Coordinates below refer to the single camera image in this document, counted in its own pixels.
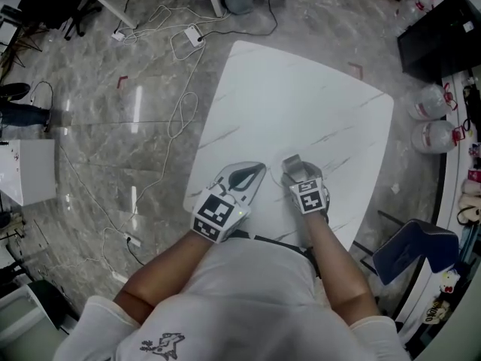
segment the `sleeve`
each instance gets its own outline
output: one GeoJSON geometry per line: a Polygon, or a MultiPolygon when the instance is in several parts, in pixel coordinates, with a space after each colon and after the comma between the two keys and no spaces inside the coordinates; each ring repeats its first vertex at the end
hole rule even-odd
{"type": "Polygon", "coordinates": [[[350,326],[354,336],[377,357],[378,361],[409,361],[396,330],[389,317],[366,317],[350,326]]]}
{"type": "Polygon", "coordinates": [[[139,327],[116,303],[90,297],[78,324],[60,344],[53,361],[115,360],[119,343],[139,327]]]}

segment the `water bottle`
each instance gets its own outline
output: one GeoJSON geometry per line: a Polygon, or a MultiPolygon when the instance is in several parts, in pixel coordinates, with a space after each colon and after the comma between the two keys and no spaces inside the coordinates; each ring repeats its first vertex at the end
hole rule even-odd
{"type": "Polygon", "coordinates": [[[447,153],[465,137],[462,126],[454,127],[447,120],[435,120],[418,124],[411,141],[420,153],[447,153]]]}
{"type": "Polygon", "coordinates": [[[452,110],[452,95],[437,84],[430,84],[421,91],[406,94],[401,101],[407,112],[416,120],[440,119],[452,110]]]}
{"type": "Polygon", "coordinates": [[[402,0],[395,12],[395,34],[400,36],[434,8],[434,0],[402,0]]]}

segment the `white t-shirt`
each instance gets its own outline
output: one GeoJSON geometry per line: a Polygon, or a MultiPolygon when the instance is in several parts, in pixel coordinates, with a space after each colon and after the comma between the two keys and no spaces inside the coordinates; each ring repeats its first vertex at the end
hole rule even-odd
{"type": "Polygon", "coordinates": [[[285,247],[232,238],[209,250],[184,291],[139,325],[102,297],[86,303],[54,361],[407,361],[394,322],[348,327],[314,298],[309,261],[285,247]]]}

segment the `blue chair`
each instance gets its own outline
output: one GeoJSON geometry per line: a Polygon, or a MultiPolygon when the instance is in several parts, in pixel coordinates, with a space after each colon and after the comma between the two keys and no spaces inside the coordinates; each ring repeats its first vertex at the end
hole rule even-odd
{"type": "Polygon", "coordinates": [[[363,259],[361,264],[378,275],[383,284],[390,284],[420,256],[428,259],[433,273],[441,272],[458,261],[459,240],[454,232],[422,220],[412,219],[403,223],[382,211],[378,213],[401,228],[375,252],[356,241],[353,244],[372,256],[374,267],[363,259]]]}

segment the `deer logo on shirt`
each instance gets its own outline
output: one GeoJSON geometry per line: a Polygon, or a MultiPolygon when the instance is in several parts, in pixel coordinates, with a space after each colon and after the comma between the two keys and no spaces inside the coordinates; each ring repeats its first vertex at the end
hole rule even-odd
{"type": "Polygon", "coordinates": [[[143,347],[140,350],[144,352],[152,352],[165,358],[165,361],[169,361],[169,357],[177,359],[177,344],[183,341],[185,337],[180,333],[164,333],[159,338],[159,345],[153,345],[151,341],[142,341],[143,347]]]}

